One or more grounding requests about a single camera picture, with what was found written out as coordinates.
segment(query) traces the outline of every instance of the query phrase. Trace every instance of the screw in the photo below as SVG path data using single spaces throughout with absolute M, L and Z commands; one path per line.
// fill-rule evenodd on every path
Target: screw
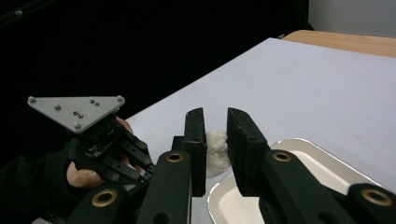
M 58 104 L 55 104 L 54 108 L 55 108 L 55 110 L 60 110 L 60 109 L 61 109 L 61 106 L 58 105 Z
M 81 124 L 78 123 L 78 122 L 75 122 L 74 123 L 74 127 L 75 127 L 75 129 L 80 129 L 81 128 Z
M 20 11 L 20 10 L 15 10 L 14 13 L 15 13 L 15 15 L 17 15 L 17 16 L 23 16 L 23 12 Z
M 30 103 L 35 103 L 35 97 L 34 96 L 29 96 L 29 102 Z

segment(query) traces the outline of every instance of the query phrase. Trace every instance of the white table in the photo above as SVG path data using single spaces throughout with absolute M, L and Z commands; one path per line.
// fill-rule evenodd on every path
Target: white table
M 207 131 L 226 130 L 227 108 L 238 108 L 270 145 L 306 139 L 396 192 L 396 58 L 269 38 L 127 121 L 156 162 L 198 107 Z M 231 171 L 192 199 L 192 224 L 211 223 L 207 195 Z

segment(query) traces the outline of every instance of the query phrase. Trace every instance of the white tray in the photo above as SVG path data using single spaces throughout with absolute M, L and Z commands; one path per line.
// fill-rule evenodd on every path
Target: white tray
M 284 139 L 273 144 L 271 149 L 292 152 L 322 185 L 340 193 L 347 194 L 348 187 L 354 183 L 376 184 L 367 176 L 304 139 Z M 207 209 L 213 223 L 216 224 L 264 223 L 259 209 L 259 198 L 242 197 L 233 174 L 225 177 L 210 190 Z

